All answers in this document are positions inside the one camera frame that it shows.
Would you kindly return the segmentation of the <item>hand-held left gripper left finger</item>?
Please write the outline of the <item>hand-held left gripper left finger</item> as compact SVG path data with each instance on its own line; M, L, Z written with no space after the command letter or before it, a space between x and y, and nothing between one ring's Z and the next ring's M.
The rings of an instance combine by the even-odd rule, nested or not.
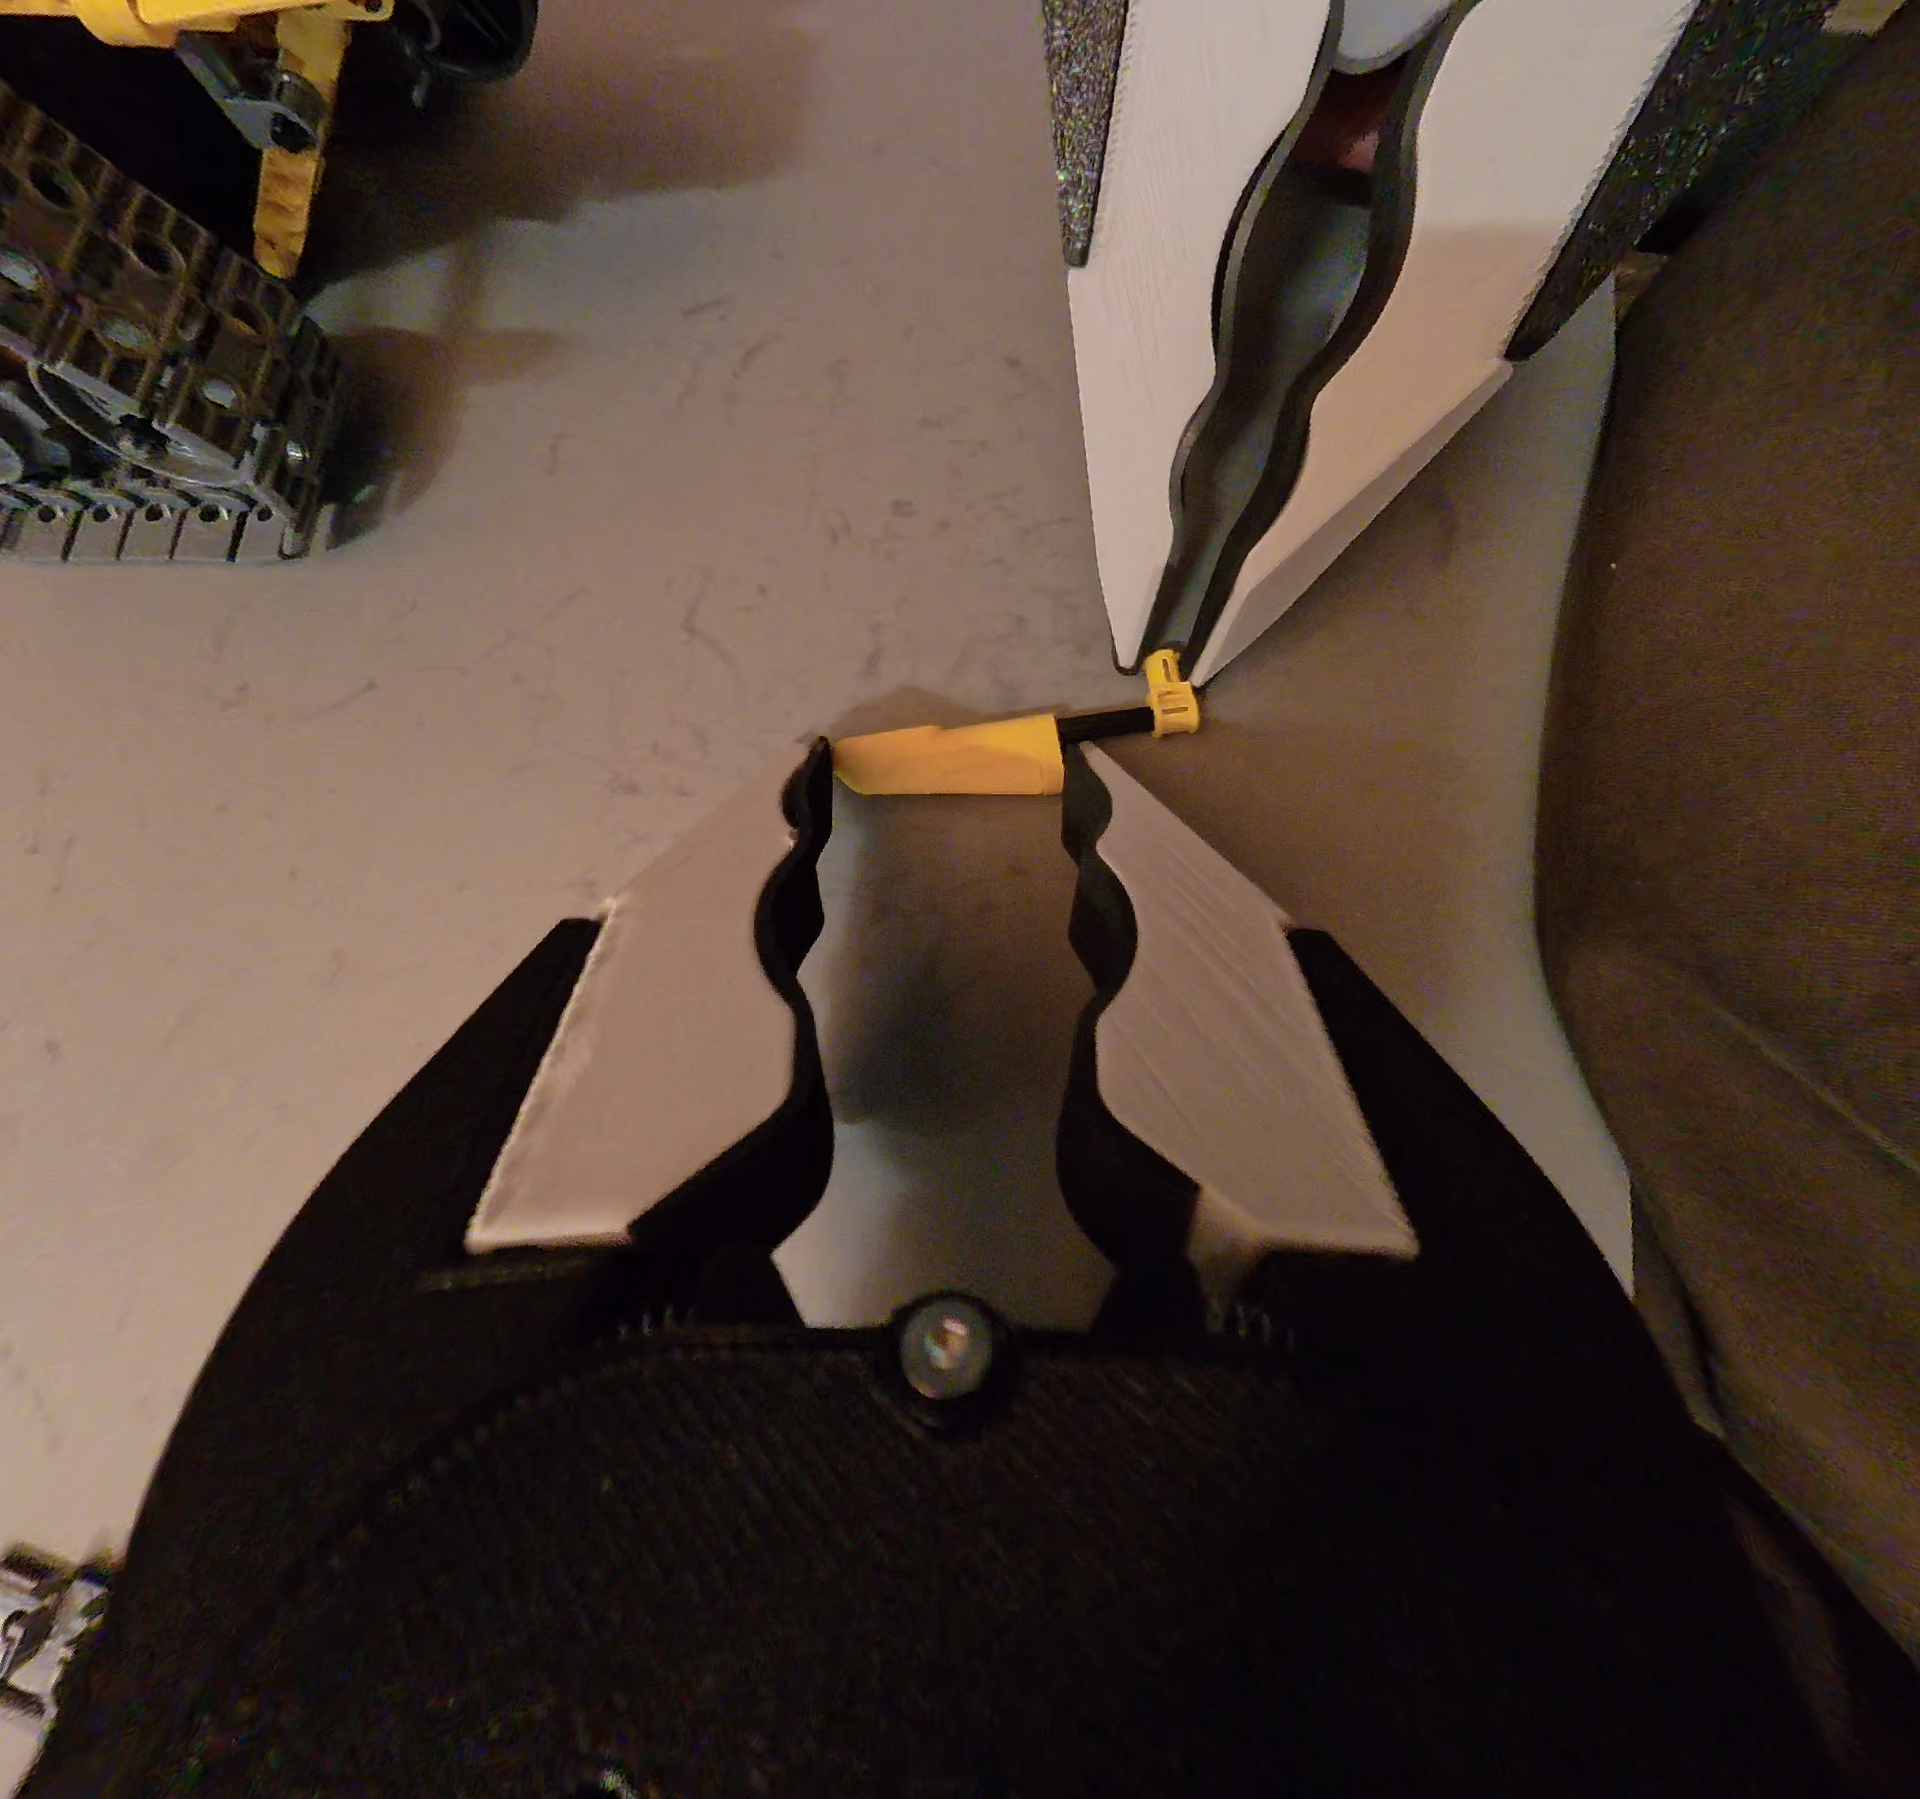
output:
M609 899L469 1254L631 1246L691 1274L812 1213L834 1121L800 965L831 802L829 743L797 743Z

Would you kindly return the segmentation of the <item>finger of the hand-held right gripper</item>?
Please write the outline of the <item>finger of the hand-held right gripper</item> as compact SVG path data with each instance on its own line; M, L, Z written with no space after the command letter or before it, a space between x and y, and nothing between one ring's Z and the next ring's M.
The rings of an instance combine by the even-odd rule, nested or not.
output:
M1174 467L1216 380L1238 202L1308 104L1336 0L1124 0L1087 262L1068 316L1098 578L1138 666L1174 552Z
M1380 141L1373 240L1227 533L1190 675L1258 639L1513 371L1506 358L1700 0L1470 0Z

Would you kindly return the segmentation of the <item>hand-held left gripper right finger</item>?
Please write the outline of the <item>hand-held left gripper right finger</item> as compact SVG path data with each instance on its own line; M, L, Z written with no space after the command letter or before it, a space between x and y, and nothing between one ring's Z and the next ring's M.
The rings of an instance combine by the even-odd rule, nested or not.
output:
M1280 907L1100 750L1063 809L1093 993L1058 1180L1117 1280L1230 1298L1269 1258L1415 1258Z

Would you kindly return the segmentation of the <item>yellow plastic toy piece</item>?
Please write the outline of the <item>yellow plastic toy piece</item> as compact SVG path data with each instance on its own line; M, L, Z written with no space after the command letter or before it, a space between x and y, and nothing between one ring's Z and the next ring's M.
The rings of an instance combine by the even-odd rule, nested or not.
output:
M1065 741L1053 714L916 724L831 743L836 777L868 798L1057 798Z

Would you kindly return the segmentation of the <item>person's brown shirt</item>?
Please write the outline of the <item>person's brown shirt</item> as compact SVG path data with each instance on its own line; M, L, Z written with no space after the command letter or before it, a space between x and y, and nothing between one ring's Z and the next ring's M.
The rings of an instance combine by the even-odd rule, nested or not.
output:
M1626 319L1539 842L1663 1355L1911 1659L1916 322L1908 0Z

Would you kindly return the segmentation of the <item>yellow black tracked toy vehicle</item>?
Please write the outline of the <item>yellow black tracked toy vehicle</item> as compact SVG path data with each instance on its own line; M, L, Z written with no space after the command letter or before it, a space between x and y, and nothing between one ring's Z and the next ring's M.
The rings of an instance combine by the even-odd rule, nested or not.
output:
M3 0L3 544L295 563L372 494L300 293L342 128L515 74L541 0Z

